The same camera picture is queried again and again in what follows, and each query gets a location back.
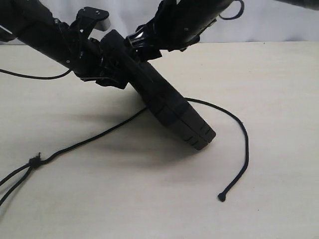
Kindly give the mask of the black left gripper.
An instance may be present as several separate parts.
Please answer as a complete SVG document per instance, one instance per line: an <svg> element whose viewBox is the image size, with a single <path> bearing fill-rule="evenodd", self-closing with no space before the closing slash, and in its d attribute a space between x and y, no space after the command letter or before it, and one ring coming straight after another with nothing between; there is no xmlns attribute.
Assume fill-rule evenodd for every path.
<svg viewBox="0 0 319 239"><path fill-rule="evenodd" d="M63 43L67 46L67 56L63 65L84 82L95 82L103 87L124 89L128 77L120 69L120 63L115 57L105 56L100 42L89 38L92 27L83 22L73 22L71 25L58 25Z"/></svg>

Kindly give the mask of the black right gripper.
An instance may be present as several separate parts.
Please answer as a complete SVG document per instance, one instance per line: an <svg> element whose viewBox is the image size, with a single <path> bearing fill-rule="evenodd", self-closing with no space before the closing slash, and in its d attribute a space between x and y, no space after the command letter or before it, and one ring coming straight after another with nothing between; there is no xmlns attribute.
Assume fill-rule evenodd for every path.
<svg viewBox="0 0 319 239"><path fill-rule="evenodd" d="M156 30L158 19L158 16L154 16L126 37L126 46L138 55L140 61L155 60L162 57Z"/></svg>

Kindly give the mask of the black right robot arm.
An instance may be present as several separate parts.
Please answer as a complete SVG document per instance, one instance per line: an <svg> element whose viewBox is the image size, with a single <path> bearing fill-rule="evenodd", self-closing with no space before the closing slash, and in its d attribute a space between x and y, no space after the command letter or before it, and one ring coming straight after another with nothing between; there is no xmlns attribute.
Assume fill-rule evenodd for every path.
<svg viewBox="0 0 319 239"><path fill-rule="evenodd" d="M242 16L244 1L236 15L221 14L233 3L231 0L162 0L155 15L125 38L125 44L135 50L142 61L161 57L161 50L185 51L200 41L201 34L218 18L235 20Z"/></svg>

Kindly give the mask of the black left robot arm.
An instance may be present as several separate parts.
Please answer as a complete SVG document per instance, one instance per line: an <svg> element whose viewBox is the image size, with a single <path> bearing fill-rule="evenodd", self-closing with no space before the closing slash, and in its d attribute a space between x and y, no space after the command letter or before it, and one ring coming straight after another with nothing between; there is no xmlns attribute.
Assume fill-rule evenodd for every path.
<svg viewBox="0 0 319 239"><path fill-rule="evenodd" d="M82 81L124 89L128 77L118 61L107 57L102 43L90 38L96 26L108 20L109 12L84 7L72 24L55 18L38 0L2 0L0 24L2 39L18 39L72 71Z"/></svg>

